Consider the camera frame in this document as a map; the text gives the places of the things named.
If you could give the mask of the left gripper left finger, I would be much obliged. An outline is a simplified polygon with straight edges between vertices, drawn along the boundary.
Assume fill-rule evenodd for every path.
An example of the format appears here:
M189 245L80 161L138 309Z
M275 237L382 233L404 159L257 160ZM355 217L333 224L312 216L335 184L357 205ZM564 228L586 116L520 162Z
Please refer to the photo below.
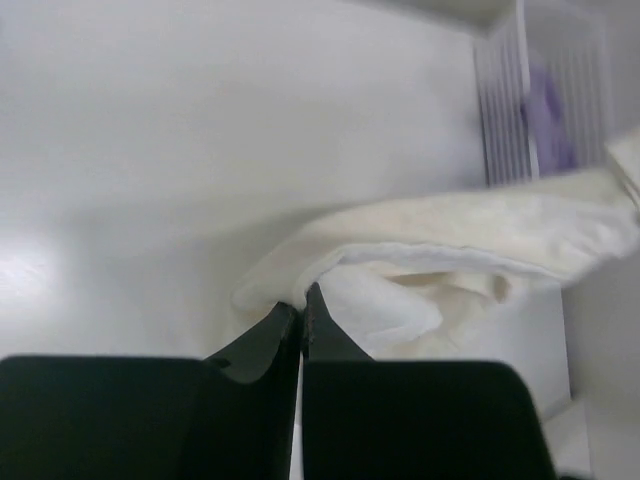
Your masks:
M285 479L300 319L275 306L204 359L1 363L5 479Z

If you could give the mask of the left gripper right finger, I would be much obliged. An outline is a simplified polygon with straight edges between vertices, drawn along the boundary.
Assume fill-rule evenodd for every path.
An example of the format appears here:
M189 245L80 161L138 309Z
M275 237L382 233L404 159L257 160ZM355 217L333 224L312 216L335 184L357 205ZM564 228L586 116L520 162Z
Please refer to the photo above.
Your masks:
M493 361L376 361L313 285L304 310L307 479L554 479L533 399Z

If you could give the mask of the cream white t shirt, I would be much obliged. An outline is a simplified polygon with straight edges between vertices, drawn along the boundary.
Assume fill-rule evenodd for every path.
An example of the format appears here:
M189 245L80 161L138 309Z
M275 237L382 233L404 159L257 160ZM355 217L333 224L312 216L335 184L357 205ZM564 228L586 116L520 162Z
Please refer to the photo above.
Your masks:
M358 206L318 218L262 258L232 295L303 310L318 286L366 352L460 350L502 305L573 284L639 246L639 135L608 161L529 183Z

